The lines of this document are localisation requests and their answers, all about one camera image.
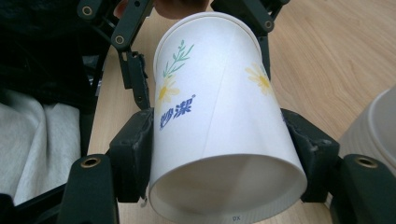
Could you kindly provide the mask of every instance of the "yellow flower print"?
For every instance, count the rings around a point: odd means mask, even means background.
[[[155,103],[156,111],[161,111],[161,107],[164,102],[171,103],[171,95],[178,95],[180,90],[177,88],[172,88],[175,84],[173,80],[175,76],[167,76],[163,79],[163,86],[160,88],[160,93],[158,95],[157,102]]]
[[[256,63],[253,63],[253,69],[251,68],[246,68],[245,71],[247,71],[250,76],[248,79],[254,81],[257,83],[257,85],[262,89],[262,94],[266,95],[267,93],[272,93],[273,90],[271,88],[270,80],[268,79],[268,76],[266,75],[264,68],[259,67]]]

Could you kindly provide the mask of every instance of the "hand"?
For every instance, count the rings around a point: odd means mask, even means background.
[[[124,12],[128,0],[122,0],[114,9],[114,16],[120,18]],[[177,20],[191,14],[205,11],[209,0],[154,0],[154,7],[161,16]]]

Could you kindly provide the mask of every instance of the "cup bottom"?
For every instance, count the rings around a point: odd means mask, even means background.
[[[261,155],[196,161],[168,173],[150,190],[160,215],[181,223],[252,223],[293,205],[306,188],[304,172]]]

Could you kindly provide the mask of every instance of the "metal bolt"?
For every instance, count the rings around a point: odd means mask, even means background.
[[[116,36],[116,43],[117,43],[117,44],[123,44],[124,41],[125,41],[125,40],[124,40],[124,38],[123,38],[122,35],[117,35],[117,36]]]
[[[92,15],[92,8],[83,7],[82,8],[82,14],[84,14],[85,16],[91,16]]]
[[[264,23],[264,26],[265,26],[265,28],[270,29],[270,28],[273,26],[273,24],[272,24],[271,21],[266,21],[266,22]]]
[[[88,158],[87,160],[83,161],[80,165],[82,168],[92,168],[93,166],[100,163],[100,159],[96,157]]]
[[[361,166],[364,166],[364,167],[367,167],[367,168],[371,168],[371,169],[374,169],[374,168],[378,167],[378,164],[375,161],[370,160],[368,158],[364,158],[364,157],[356,158],[355,162],[357,164],[361,165]]]

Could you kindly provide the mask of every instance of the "cup rim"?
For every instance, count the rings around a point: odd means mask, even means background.
[[[159,184],[159,182],[161,182],[165,178],[168,178],[169,175],[171,175],[173,172],[177,172],[179,169],[185,169],[185,167],[187,167],[187,166],[195,165],[202,161],[213,161],[213,160],[215,161],[217,159],[227,158],[227,157],[234,157],[234,158],[254,157],[257,160],[273,160],[273,161],[278,162],[279,164],[281,163],[281,164],[287,166],[288,169],[292,169],[293,172],[295,172],[298,175],[298,177],[296,177],[296,179],[293,182],[294,185],[290,186],[288,188],[288,190],[285,191],[285,193],[287,194],[288,197],[286,197],[284,195],[283,196],[279,195],[279,197],[277,197],[275,200],[271,201],[270,203],[263,203],[261,206],[255,207],[254,209],[240,212],[241,215],[251,218],[251,220],[249,220],[249,223],[251,223],[250,221],[258,222],[258,221],[264,220],[266,218],[273,217],[276,214],[279,214],[279,213],[285,211],[286,209],[290,208],[296,201],[298,201],[298,199],[301,197],[301,195],[306,191],[308,181],[306,179],[306,174],[304,172],[304,169],[302,167],[299,167],[298,165],[296,165],[294,162],[291,162],[288,160],[283,160],[282,158],[274,157],[271,155],[243,154],[243,153],[230,154],[230,155],[219,155],[219,156],[203,158],[202,160],[186,163],[180,167],[177,167],[176,169],[173,169],[173,170],[167,172],[166,174],[164,174],[163,176],[158,178],[154,183],[150,183],[149,188],[148,188],[148,198],[150,200],[153,210],[157,214],[160,214],[161,216],[163,216],[171,221],[175,221],[175,222],[184,221],[184,220],[186,220],[186,217],[188,217],[187,219],[191,223],[203,223],[203,222],[204,223],[220,223],[220,222],[223,223],[223,222],[225,222],[227,219],[224,214],[222,214],[219,217],[210,217],[210,220],[205,220],[206,218],[208,218],[208,216],[203,216],[202,214],[184,214],[184,217],[178,217],[178,218],[172,217],[169,215],[169,213],[164,212],[163,209],[160,209],[159,207],[153,205],[152,200],[155,199],[157,201],[156,202],[157,205],[158,205],[158,202],[162,201],[157,197],[157,195],[153,195],[154,194],[153,191],[155,191],[154,187],[156,187],[156,185]]]
[[[153,60],[153,75],[154,75],[154,81],[156,81],[157,79],[157,75],[156,75],[156,71],[157,71],[157,61],[158,61],[158,55],[159,52],[161,51],[162,47],[163,47],[163,43],[167,40],[167,38],[180,26],[190,22],[190,21],[194,21],[194,20],[198,20],[201,18],[208,18],[208,17],[213,17],[213,18],[221,18],[221,19],[226,19],[228,21],[232,21],[235,24],[237,24],[239,27],[241,27],[242,29],[244,29],[247,34],[252,38],[256,49],[259,51],[260,53],[260,58],[262,60],[262,49],[260,48],[260,44],[257,40],[257,37],[253,34],[253,32],[251,31],[251,29],[242,21],[240,21],[239,19],[237,19],[234,16],[228,15],[226,13],[222,13],[222,12],[216,12],[216,11],[211,11],[211,12],[199,12],[199,13],[195,13],[192,14],[180,21],[178,21],[177,23],[175,23],[171,28],[169,28],[168,31],[166,31],[166,33],[163,35],[163,37],[161,38],[156,50],[155,50],[155,54],[154,54],[154,60]]]

